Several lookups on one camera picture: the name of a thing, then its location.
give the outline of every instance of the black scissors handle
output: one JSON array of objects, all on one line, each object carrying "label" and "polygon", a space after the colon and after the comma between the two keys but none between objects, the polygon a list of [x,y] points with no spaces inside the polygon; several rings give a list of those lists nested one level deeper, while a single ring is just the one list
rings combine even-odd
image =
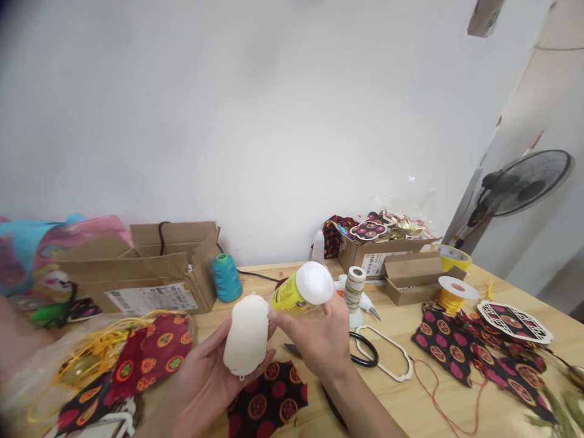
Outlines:
[{"label": "black scissors handle", "polygon": [[355,355],[351,355],[351,360],[353,362],[355,362],[356,364],[359,364],[359,365],[367,367],[367,368],[373,368],[373,367],[377,366],[377,364],[379,363],[379,354],[377,353],[377,350],[375,350],[375,347],[373,346],[373,344],[371,342],[369,342],[369,340],[365,336],[360,335],[359,333],[349,332],[349,337],[358,339],[363,344],[367,345],[367,347],[369,348],[369,350],[371,350],[371,352],[373,353],[373,356],[374,356],[373,360],[365,360],[365,359],[361,359]]}]

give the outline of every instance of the wooden table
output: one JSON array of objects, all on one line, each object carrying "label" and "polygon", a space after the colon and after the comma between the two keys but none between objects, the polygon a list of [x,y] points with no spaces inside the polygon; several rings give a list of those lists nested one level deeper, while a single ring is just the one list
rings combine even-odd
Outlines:
[{"label": "wooden table", "polygon": [[[327,261],[327,264],[335,279],[342,274],[342,269],[338,262],[334,260]],[[281,278],[290,276],[301,265],[302,263],[284,263],[280,265],[250,266],[241,269],[243,271],[261,273],[272,278]],[[477,266],[471,266],[468,273],[469,275],[465,280],[473,285],[482,297],[485,296],[486,291],[485,281],[491,278],[493,280],[495,301],[513,305],[536,317],[554,334],[555,341],[552,343],[552,349],[558,355],[569,363],[584,364],[584,325]],[[269,298],[275,284],[249,275],[242,275],[242,283],[244,296],[255,291],[265,299]],[[422,320],[420,305],[412,304],[396,307],[384,293],[384,287],[367,285],[365,290],[383,320],[379,322],[371,315],[365,315],[365,324],[374,325],[381,332],[401,344],[412,358],[430,363],[440,379],[437,400],[441,407],[462,429],[471,431],[475,425],[475,404],[479,385],[475,385],[473,389],[462,386],[410,340]],[[223,304],[218,301],[210,313],[196,315],[197,342],[206,339],[229,314],[233,306],[234,303]],[[406,361],[398,349],[370,330],[365,331],[364,334],[373,342],[380,354],[380,361],[387,368],[395,374],[402,374],[406,371]],[[292,421],[278,429],[274,436],[343,436],[344,431],[338,425],[329,409],[318,380],[306,368],[301,359],[293,357],[283,347],[284,342],[290,342],[290,340],[281,330],[278,330],[269,341],[268,347],[276,349],[275,360],[293,361],[302,380],[309,384],[309,405],[298,412],[295,422]],[[354,341],[351,341],[351,344],[352,353],[358,354]],[[563,374],[564,365],[549,355],[544,357],[548,370],[543,374],[543,378],[553,393],[559,397],[563,391],[574,389],[574,386],[569,383]],[[377,367],[369,369],[357,366],[356,368],[391,416],[396,419],[409,436],[412,438],[454,436],[446,421],[436,411],[432,399],[424,391],[415,376],[409,381],[398,383]],[[432,372],[422,365],[418,368],[418,373],[426,386],[432,389],[435,385]],[[474,367],[471,377],[475,381],[483,380]],[[146,415],[149,415],[155,409],[163,391],[164,385],[145,394]],[[549,437],[551,435],[548,429],[530,426],[526,422],[526,415],[533,415],[532,411],[527,409],[511,393],[498,389],[494,383],[489,383],[484,389],[481,398],[478,436]],[[228,418],[225,413],[213,424],[208,436],[227,437],[228,429]]]}]

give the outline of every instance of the yellow label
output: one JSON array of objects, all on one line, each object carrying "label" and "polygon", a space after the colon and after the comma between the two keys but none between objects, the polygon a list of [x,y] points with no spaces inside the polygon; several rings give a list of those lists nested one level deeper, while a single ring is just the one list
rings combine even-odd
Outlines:
[{"label": "yellow label", "polygon": [[296,287],[296,274],[286,280],[272,295],[272,309],[283,310],[298,315],[306,309],[314,307],[304,300]]}]

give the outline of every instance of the red string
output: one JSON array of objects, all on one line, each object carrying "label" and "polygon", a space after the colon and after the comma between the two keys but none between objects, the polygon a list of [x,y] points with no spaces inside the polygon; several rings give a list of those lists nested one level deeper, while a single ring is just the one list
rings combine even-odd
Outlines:
[{"label": "red string", "polygon": [[[474,410],[474,430],[472,432],[467,432],[464,431],[460,428],[460,426],[458,426],[456,423],[454,423],[450,418],[448,418],[448,416],[442,411],[442,408],[440,407],[438,401],[436,400],[436,392],[438,391],[438,387],[440,386],[440,380],[438,379],[438,374],[436,374],[436,371],[434,371],[432,369],[432,367],[430,366],[429,363],[424,362],[423,360],[419,360],[419,359],[413,359],[414,361],[414,373],[415,373],[415,377],[418,379],[418,382],[420,382],[420,384],[422,385],[422,387],[424,388],[424,390],[428,393],[428,395],[432,398],[432,401],[434,402],[434,407],[436,408],[436,410],[438,412],[440,412],[440,415],[442,415],[442,417],[444,417],[444,419],[448,422],[448,426],[450,426],[450,428],[452,429],[452,432],[454,433],[454,435],[456,435],[457,438],[460,438],[460,435],[458,435],[458,433],[456,432],[456,429],[458,429],[461,433],[465,434],[465,435],[476,435],[476,433],[479,431],[479,408],[481,405],[481,394],[482,394],[482,390],[485,389],[485,386],[488,383],[488,378],[485,377],[485,381],[481,384],[481,388],[479,390],[479,395],[476,397],[476,407]],[[422,383],[422,380],[420,379],[420,376],[418,376],[418,372],[415,369],[415,364],[416,363],[423,363],[425,366],[427,366],[428,368],[430,368],[430,371],[434,374],[434,377],[436,378],[436,386],[434,387],[434,390],[432,391],[432,393],[430,393],[430,391],[428,390],[428,388],[426,388],[426,385],[424,385]]]}]

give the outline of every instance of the cardboard box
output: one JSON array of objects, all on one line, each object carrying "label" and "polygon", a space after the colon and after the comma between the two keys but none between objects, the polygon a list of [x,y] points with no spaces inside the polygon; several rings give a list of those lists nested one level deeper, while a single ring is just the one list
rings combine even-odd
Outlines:
[{"label": "cardboard box", "polygon": [[339,263],[343,271],[348,273],[351,266],[360,266],[367,273],[367,280],[381,280],[385,278],[385,261],[387,257],[416,254],[429,243],[440,240],[392,240],[384,243],[364,243],[355,245],[344,234],[342,236]]},{"label": "cardboard box", "polygon": [[466,275],[456,266],[444,272],[440,254],[435,251],[396,255],[385,263],[385,269],[385,290],[398,306],[434,299],[441,289],[438,278],[442,276],[464,280]]},{"label": "cardboard box", "polygon": [[219,255],[215,222],[131,225],[134,248],[105,234],[56,256],[56,262],[105,313],[152,308],[207,313],[217,299],[212,261]]}]

